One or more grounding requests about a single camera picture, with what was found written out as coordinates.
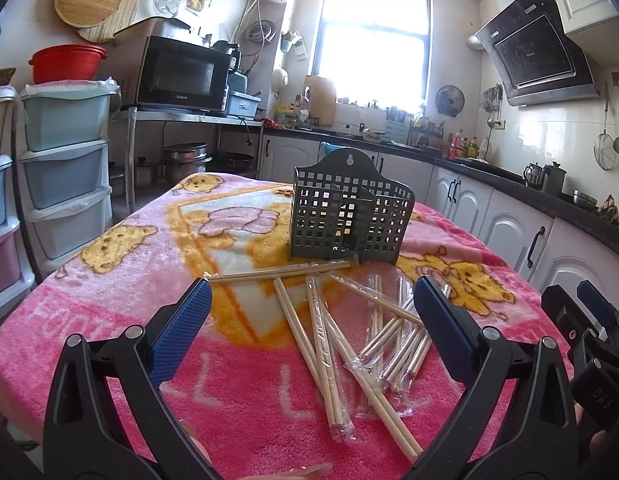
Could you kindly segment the dark green utensil basket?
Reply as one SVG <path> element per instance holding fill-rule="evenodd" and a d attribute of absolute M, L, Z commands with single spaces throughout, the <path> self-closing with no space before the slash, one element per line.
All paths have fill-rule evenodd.
<path fill-rule="evenodd" d="M 415 206 L 407 185 L 383 177 L 356 148 L 294 168 L 290 256 L 394 264 Z"/>

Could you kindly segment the wooden cutting board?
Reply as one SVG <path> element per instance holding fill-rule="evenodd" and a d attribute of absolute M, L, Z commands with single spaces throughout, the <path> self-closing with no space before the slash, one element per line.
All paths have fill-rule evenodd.
<path fill-rule="evenodd" d="M 331 127 L 337 110 L 337 90 L 325 77 L 305 77 L 305 96 L 308 98 L 309 120 L 313 126 Z"/>

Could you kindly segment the chopstick pair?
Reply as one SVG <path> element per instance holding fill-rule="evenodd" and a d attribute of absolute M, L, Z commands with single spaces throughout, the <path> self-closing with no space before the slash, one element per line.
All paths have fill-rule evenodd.
<path fill-rule="evenodd" d="M 404 320 L 409 321 L 410 323 L 417 324 L 422 326 L 423 323 L 419 315 L 416 313 L 410 312 L 410 310 L 404 309 L 399 306 L 395 301 L 384 296 L 382 292 L 377 292 L 367 286 L 359 284 L 346 276 L 340 274 L 330 273 L 328 278 L 334 280 L 338 284 L 344 286 L 345 288 L 352 290 L 355 294 L 364 297 L 367 301 L 372 302 L 375 306 L 380 307 L 384 310 L 389 311 L 395 316 L 399 318 L 404 318 Z"/>
<path fill-rule="evenodd" d="M 274 266 L 274 268 L 262 268 L 253 271 L 234 273 L 206 273 L 203 278 L 210 283 L 231 283 L 243 281 L 269 280 L 270 278 L 290 278 L 290 276 L 320 274 L 329 271 L 337 271 L 357 266 L 356 260 L 332 260 L 328 262 L 308 262 L 289 264 L 288 266 Z"/>
<path fill-rule="evenodd" d="M 284 311 L 284 315 L 292 332 L 293 338 L 303 356 L 306 366 L 308 367 L 309 374 L 313 377 L 319 393 L 323 396 L 323 393 L 321 393 L 320 390 L 320 382 L 317 372 L 314 341 L 311 341 L 310 336 L 306 333 L 298 312 L 296 312 L 296 308 L 293 306 L 291 298 L 281 278 L 274 279 L 274 287 L 279 304 L 282 306 L 282 311 Z"/>
<path fill-rule="evenodd" d="M 397 394 L 406 393 L 418 375 L 431 344 L 432 340 L 423 326 L 413 326 L 404 321 L 399 326 L 391 359 L 380 372 L 381 387 Z"/>
<path fill-rule="evenodd" d="M 378 415 L 385 429 L 390 432 L 394 442 L 409 459 L 410 463 L 415 463 L 416 459 L 423 452 L 421 445 L 405 426 L 401 417 L 395 412 L 392 404 L 380 390 L 375 379 L 373 379 L 367 370 L 365 370 L 365 367 L 360 364 L 352 344 L 346 339 L 341 328 L 330 314 L 327 301 L 322 292 L 318 292 L 318 300 L 321 313 L 323 313 L 323 317 L 325 318 L 330 340 L 333 342 L 334 348 L 337 349 L 345 367 L 353 375 L 361 391 L 363 391 L 368 402 L 375 411 L 375 414 Z"/>
<path fill-rule="evenodd" d="M 410 282 L 406 278 L 398 280 L 398 299 L 401 304 L 401 309 L 409 314 L 416 314 L 416 309 L 413 306 L 413 299 L 409 298 L 411 288 Z M 360 350 L 359 358 L 366 363 L 375 362 L 381 358 L 385 352 L 384 348 L 399 334 L 404 325 L 410 324 L 410 320 L 405 316 L 395 315 L 387 324 L 384 324 L 380 332 L 373 336 L 366 346 Z"/>
<path fill-rule="evenodd" d="M 331 436 L 338 442 L 354 440 L 354 427 L 341 398 L 337 362 L 334 361 L 328 334 L 326 311 L 320 297 L 316 275 L 305 278 L 309 313 L 313 324 L 314 350 L 320 390 L 323 393 L 326 417 Z"/>

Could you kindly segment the plastic drawer tower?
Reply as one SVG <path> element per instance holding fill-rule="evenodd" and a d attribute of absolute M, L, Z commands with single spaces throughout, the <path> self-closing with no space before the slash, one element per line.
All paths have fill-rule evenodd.
<path fill-rule="evenodd" d="M 19 99 L 20 207 L 35 272 L 47 278 L 112 224 L 108 125 L 120 87 L 63 80 L 27 86 Z"/>
<path fill-rule="evenodd" d="M 35 284 L 17 208 L 14 134 L 19 106 L 17 90 L 0 86 L 0 319 L 14 310 Z"/>

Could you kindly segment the stacked steel pots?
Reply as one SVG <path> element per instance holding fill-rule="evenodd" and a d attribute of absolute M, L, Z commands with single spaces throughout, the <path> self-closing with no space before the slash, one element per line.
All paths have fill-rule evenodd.
<path fill-rule="evenodd" d="M 165 146 L 162 150 L 162 165 L 166 182 L 176 185 L 181 180 L 206 172 L 212 160 L 206 143 L 184 143 Z"/>

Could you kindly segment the black range hood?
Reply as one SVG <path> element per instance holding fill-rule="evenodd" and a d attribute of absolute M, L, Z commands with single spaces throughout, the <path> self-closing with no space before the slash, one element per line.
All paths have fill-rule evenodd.
<path fill-rule="evenodd" d="M 478 32 L 512 107 L 599 96 L 586 53 L 563 30 L 555 0 L 515 0 Z"/>

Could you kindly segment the black wall fan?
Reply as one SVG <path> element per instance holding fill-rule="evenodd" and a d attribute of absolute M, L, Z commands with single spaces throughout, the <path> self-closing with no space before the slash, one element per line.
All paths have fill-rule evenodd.
<path fill-rule="evenodd" d="M 452 84 L 445 84 L 436 91 L 435 107 L 441 115 L 455 118 L 462 112 L 465 104 L 465 95 Z"/>

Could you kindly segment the condiment bottles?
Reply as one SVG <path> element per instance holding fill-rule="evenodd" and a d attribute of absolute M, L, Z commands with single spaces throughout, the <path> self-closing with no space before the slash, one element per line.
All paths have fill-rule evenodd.
<path fill-rule="evenodd" d="M 479 140 L 476 136 L 471 139 L 463 135 L 461 129 L 450 132 L 443 142 L 443 157 L 445 159 L 471 158 L 485 160 L 488 152 L 488 138 Z"/>

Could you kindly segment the metal shelf rack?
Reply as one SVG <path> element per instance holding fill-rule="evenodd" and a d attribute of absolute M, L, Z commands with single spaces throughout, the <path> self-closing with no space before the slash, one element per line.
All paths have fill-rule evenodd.
<path fill-rule="evenodd" d="M 124 122 L 125 124 L 125 144 L 124 144 L 124 188 L 125 188 L 125 208 L 127 214 L 134 214 L 136 206 L 136 140 L 137 124 L 139 122 L 183 122 L 184 124 L 198 124 L 203 126 L 214 126 L 216 128 L 216 139 L 218 143 L 222 140 L 224 128 L 244 128 L 247 132 L 255 131 L 259 135 L 258 144 L 261 148 L 262 137 L 264 136 L 264 125 L 260 120 L 248 119 L 240 116 L 214 116 L 203 113 L 190 113 L 183 110 L 170 110 L 169 108 L 138 108 L 137 106 L 128 107 L 127 110 L 119 110 L 114 113 L 110 122 Z"/>

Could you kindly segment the black microwave oven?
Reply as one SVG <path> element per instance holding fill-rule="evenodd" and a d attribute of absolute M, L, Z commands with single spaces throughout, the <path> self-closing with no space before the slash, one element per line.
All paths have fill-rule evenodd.
<path fill-rule="evenodd" d="M 211 48 L 158 36 L 109 50 L 97 75 L 120 87 L 124 107 L 169 107 L 222 114 L 229 56 Z"/>

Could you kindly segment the hanging strainer ladle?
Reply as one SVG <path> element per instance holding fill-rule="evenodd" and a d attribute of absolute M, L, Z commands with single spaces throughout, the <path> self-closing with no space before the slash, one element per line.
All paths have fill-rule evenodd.
<path fill-rule="evenodd" d="M 595 162 L 603 171 L 610 171 L 615 168 L 617 163 L 617 154 L 613 148 L 613 140 L 607 131 L 608 116 L 609 116 L 609 87 L 605 84 L 603 89 L 603 123 L 601 133 L 598 134 L 594 144 Z"/>

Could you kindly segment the blue plastic box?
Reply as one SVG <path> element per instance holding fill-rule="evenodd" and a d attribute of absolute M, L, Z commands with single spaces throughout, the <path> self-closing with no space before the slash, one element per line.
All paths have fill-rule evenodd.
<path fill-rule="evenodd" d="M 261 103 L 259 96 L 229 91 L 226 103 L 226 114 L 229 116 L 253 119 Z"/>

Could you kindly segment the red plastic basin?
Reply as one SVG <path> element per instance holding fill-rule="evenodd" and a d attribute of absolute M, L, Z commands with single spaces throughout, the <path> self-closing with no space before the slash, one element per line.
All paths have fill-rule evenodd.
<path fill-rule="evenodd" d="M 34 84 L 62 80 L 92 80 L 107 58 L 102 47 L 88 44 L 60 44 L 35 52 L 29 60 Z"/>

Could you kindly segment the pink bear blanket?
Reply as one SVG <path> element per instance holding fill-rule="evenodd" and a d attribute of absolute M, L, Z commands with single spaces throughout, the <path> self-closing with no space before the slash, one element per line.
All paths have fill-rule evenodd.
<path fill-rule="evenodd" d="M 232 176 L 176 185 L 48 276 L 0 326 L 0 411 L 35 440 L 67 338 L 119 336 L 147 323 L 203 274 L 290 263 L 292 188 Z M 395 264 L 349 272 L 379 276 L 396 298 L 401 280 L 429 274 L 482 325 L 526 342 L 557 330 L 539 293 L 502 258 L 442 214 L 416 205 Z M 217 284 L 213 307 L 173 380 L 161 388 L 228 479 L 331 465 L 334 479 L 397 479 L 409 463 L 349 372 L 339 374 L 354 426 L 331 436 L 323 400 L 271 281 Z"/>

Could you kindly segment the white kitchen cabinets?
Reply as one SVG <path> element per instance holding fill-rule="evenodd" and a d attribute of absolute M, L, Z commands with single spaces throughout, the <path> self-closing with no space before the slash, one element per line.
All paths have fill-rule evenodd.
<path fill-rule="evenodd" d="M 383 176 L 407 184 L 417 202 L 477 237 L 535 289 L 575 292 L 590 281 L 619 308 L 619 228 L 564 198 L 414 148 L 289 130 L 262 133 L 259 177 L 290 182 L 327 145 L 363 151 Z"/>

